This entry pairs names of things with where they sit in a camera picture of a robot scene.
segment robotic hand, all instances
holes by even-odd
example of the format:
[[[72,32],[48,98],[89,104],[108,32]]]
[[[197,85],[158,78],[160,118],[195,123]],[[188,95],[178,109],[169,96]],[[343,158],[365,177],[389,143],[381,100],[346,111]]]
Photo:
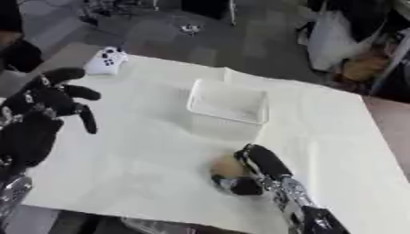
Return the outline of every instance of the robotic hand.
[[[282,211],[292,234],[349,234],[324,208],[317,207],[307,190],[271,151],[248,144],[234,157],[212,166],[212,180],[236,195],[268,193]]]
[[[29,167],[46,159],[64,124],[60,118],[78,114],[88,133],[97,133],[91,109],[74,100],[96,101],[100,93],[69,80],[84,76],[83,69],[64,68],[35,77],[0,106],[0,225],[32,187],[24,175]]]

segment white plastic container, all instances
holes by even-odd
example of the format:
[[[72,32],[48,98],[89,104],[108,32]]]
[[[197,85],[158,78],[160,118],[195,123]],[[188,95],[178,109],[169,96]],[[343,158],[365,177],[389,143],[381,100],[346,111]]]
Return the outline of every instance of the white plastic container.
[[[254,140],[269,120],[267,93],[217,80],[196,80],[188,101],[195,134],[227,141]]]

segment floor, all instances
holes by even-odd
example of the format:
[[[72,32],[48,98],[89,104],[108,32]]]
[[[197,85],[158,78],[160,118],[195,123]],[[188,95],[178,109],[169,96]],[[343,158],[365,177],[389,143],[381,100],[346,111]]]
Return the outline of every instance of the floor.
[[[296,42],[295,28],[310,17],[301,0],[237,0],[236,27],[227,20],[182,13],[174,7],[178,2],[133,18],[102,17],[100,25],[92,27],[78,20],[80,2],[34,0],[21,5],[27,39],[44,51],[45,58],[77,41],[269,78],[325,83],[323,76],[309,69],[306,51]],[[188,22],[203,29],[196,36],[181,33],[179,26]],[[84,220],[84,214],[62,212],[50,233],[77,233]],[[111,218],[99,226],[95,233],[134,233]]]

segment white paper sheet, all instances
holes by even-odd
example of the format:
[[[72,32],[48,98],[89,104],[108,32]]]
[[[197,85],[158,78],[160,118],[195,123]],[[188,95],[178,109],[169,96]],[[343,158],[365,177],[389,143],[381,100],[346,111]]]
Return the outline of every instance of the white paper sheet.
[[[408,184],[359,96],[141,57],[117,77],[76,82],[102,93],[90,103],[100,132],[88,135],[69,118],[50,157],[30,171],[35,188],[26,204],[287,233],[269,201],[227,196],[210,183],[209,162],[245,143],[189,133],[185,101],[197,78],[269,90],[270,123],[256,142],[280,155],[351,233],[410,230]]]

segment game controller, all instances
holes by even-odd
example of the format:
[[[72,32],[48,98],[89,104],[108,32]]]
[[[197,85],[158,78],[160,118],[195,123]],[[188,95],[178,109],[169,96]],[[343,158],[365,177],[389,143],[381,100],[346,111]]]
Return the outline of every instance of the game controller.
[[[88,75],[116,75],[126,61],[128,55],[121,48],[107,47],[98,51],[84,69]]]

